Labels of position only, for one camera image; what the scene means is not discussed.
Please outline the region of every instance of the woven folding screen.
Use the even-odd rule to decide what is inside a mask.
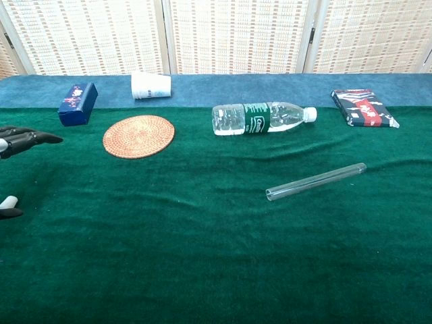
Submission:
[[[170,3],[178,73],[295,71],[307,0]]]
[[[9,46],[9,44],[3,43],[0,38],[0,79],[18,74],[11,57],[6,51],[6,46]]]
[[[163,72],[153,0],[3,0],[37,74]]]
[[[331,0],[314,72],[417,72],[432,0]]]

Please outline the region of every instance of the white paper cup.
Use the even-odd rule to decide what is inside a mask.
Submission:
[[[134,99],[171,96],[171,76],[146,72],[132,72],[130,87]]]

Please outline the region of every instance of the green bottle label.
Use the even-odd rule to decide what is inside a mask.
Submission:
[[[267,133],[270,127],[270,108],[266,103],[245,103],[244,132],[252,133]]]

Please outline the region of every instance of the book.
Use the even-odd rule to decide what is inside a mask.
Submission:
[[[333,90],[331,97],[350,126],[399,128],[371,89]]]

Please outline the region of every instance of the plastic water bottle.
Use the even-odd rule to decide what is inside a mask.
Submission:
[[[213,108],[213,131],[216,135],[283,132],[316,118],[314,107],[303,109],[292,103],[220,105]]]

